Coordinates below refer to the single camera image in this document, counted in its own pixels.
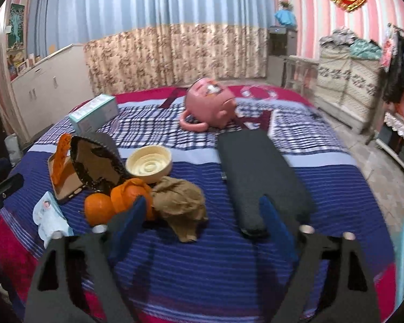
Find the kettle handle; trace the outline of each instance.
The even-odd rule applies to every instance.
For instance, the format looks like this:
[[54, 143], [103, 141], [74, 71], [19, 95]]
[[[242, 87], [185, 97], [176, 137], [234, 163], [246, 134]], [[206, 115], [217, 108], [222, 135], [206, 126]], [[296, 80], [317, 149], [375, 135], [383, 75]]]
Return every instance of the kettle handle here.
[[190, 124], [186, 122], [186, 118], [190, 115], [190, 112], [186, 109], [180, 115], [180, 126], [187, 131], [204, 132], [208, 130], [209, 125], [207, 123]]

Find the pink pitcher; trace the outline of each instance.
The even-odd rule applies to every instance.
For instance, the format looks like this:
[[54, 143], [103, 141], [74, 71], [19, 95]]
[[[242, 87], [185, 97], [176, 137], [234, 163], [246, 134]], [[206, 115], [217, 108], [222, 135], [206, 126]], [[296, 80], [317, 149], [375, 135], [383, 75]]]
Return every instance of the pink pitcher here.
[[[210, 126], [223, 129], [236, 116], [234, 94], [213, 79], [197, 80], [188, 89], [184, 104], [186, 110], [180, 115], [180, 125], [188, 131], [203, 132]], [[186, 122], [189, 115], [193, 115], [200, 123]]]

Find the white cabinet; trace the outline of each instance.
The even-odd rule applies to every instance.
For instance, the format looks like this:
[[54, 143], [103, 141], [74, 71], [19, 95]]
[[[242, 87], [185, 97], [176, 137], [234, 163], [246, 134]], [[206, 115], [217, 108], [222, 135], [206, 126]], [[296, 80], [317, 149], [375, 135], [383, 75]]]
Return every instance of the white cabinet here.
[[69, 45], [12, 82], [17, 115], [32, 139], [94, 97], [83, 46]]

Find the floor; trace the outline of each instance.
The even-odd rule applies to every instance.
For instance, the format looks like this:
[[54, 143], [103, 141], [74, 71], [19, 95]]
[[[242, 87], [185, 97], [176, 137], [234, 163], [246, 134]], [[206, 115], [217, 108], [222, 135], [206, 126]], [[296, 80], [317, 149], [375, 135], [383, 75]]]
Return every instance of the floor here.
[[[265, 79], [228, 80], [222, 83], [227, 86], [267, 84]], [[348, 126], [326, 113], [323, 116], [356, 159], [376, 197], [391, 236], [396, 237], [404, 221], [403, 170], [387, 153], [376, 147], [375, 141], [366, 146], [368, 136], [353, 133]]]

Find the pink striped wallpaper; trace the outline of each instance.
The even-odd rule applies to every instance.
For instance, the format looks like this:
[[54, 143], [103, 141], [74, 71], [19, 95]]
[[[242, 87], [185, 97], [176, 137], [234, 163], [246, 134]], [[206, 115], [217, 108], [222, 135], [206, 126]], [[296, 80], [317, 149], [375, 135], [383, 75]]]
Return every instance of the pink striped wallpaper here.
[[319, 58], [318, 41], [337, 28], [346, 26], [358, 36], [373, 39], [379, 44], [384, 39], [388, 23], [404, 29], [402, 0], [368, 0], [358, 10], [348, 13], [330, 0], [286, 0], [293, 6], [298, 22], [298, 55]]
[[[9, 92], [11, 91], [10, 76], [7, 70], [7, 60], [6, 60], [6, 47], [7, 47], [7, 37], [4, 33], [5, 26], [9, 23], [9, 11], [11, 3], [16, 3], [19, 5], [25, 5], [25, 23], [28, 17], [28, 2], [29, 0], [6, 0], [0, 8], [0, 104], [7, 112], [9, 108]], [[24, 44], [26, 44], [27, 33], [26, 25], [24, 31]], [[3, 123], [7, 133], [12, 133], [13, 129], [10, 127], [9, 123], [3, 119]]]

